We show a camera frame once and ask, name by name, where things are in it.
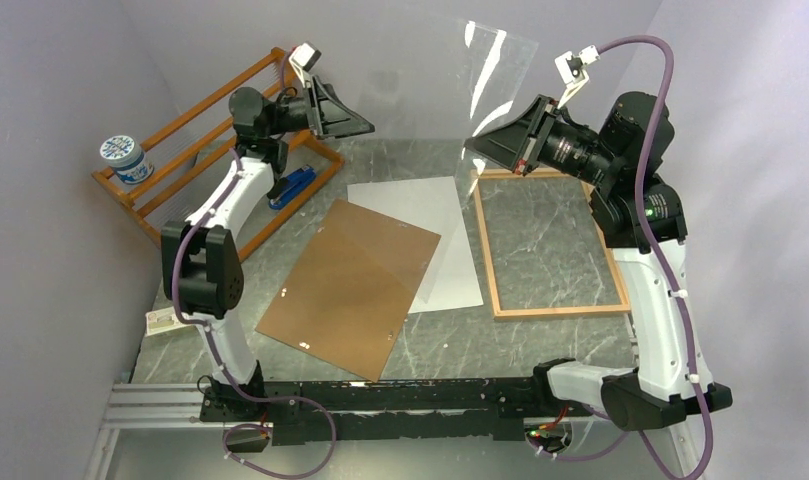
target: table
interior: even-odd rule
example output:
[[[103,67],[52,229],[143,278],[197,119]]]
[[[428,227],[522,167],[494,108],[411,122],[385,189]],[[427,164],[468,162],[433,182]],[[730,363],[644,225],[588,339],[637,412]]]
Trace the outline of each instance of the table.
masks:
[[[332,201],[346,198],[347,185],[445,175],[453,175],[458,180],[463,217],[485,304],[473,308],[410,314],[381,378],[529,376],[536,364],[558,357],[574,357],[582,362],[607,367],[634,365],[624,316],[512,322],[493,320],[475,209],[467,191],[471,178],[469,174],[475,166],[468,159],[460,160],[461,141],[355,139],[333,142],[331,145],[345,156],[346,166],[243,264],[245,291],[238,307],[239,316],[249,345],[260,360],[267,380],[359,379],[256,333],[254,327],[271,299],[279,292]],[[317,169],[325,168],[323,159],[299,150],[290,156],[287,170],[304,164]],[[227,159],[221,160],[196,181],[193,185],[195,191],[190,193],[190,201],[197,202],[194,205],[206,199],[224,175],[227,165]],[[502,293],[502,302],[513,301],[514,296],[522,303],[540,302],[548,289],[549,292],[557,292],[561,301],[568,302],[577,296],[615,298],[612,283],[603,281],[601,284],[578,285],[576,281],[581,272],[589,276],[594,270],[605,279],[609,273],[606,268],[601,269],[600,261],[593,260],[595,249],[600,254],[601,247],[595,240],[592,221],[580,188],[561,184],[549,184],[543,188],[540,183],[519,180],[507,180],[513,182],[512,186],[496,182],[500,181],[484,181],[481,186],[490,238],[497,244],[509,245],[512,242],[502,239],[502,236],[519,237],[518,249],[493,249],[493,263],[503,267],[496,269],[497,274],[502,272],[499,283],[507,286]],[[555,213],[553,205],[559,205],[560,211]],[[273,216],[264,202],[258,205],[239,232],[237,245],[244,245]],[[536,232],[540,232],[542,238],[544,230],[560,224],[571,224],[572,228],[559,232],[552,230],[548,245],[531,239]],[[542,261],[556,261],[554,265],[558,269],[555,271],[554,265],[544,269],[536,261],[511,261],[513,255],[520,253],[533,254],[532,258]],[[549,281],[540,282],[540,279],[546,278]],[[525,282],[526,288],[513,288],[513,282]],[[168,306],[170,302],[160,287],[154,309]],[[189,383],[211,372],[212,366],[201,338],[195,329],[188,328],[143,339],[132,381]]]

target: blue and white container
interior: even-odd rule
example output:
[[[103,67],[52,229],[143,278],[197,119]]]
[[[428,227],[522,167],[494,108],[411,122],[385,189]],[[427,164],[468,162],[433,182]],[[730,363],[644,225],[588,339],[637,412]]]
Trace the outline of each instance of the blue and white container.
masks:
[[[145,151],[127,135],[108,138],[101,145],[101,158],[127,185],[142,183],[154,173],[154,165],[145,158]]]

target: sheet of paper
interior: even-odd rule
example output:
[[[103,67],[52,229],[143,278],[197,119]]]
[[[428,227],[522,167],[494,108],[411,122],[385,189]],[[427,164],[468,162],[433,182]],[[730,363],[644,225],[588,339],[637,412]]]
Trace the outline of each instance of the sheet of paper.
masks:
[[[454,177],[348,185],[348,201],[442,237],[410,313],[483,305]]]
[[[439,240],[336,200],[257,331],[377,381]]]

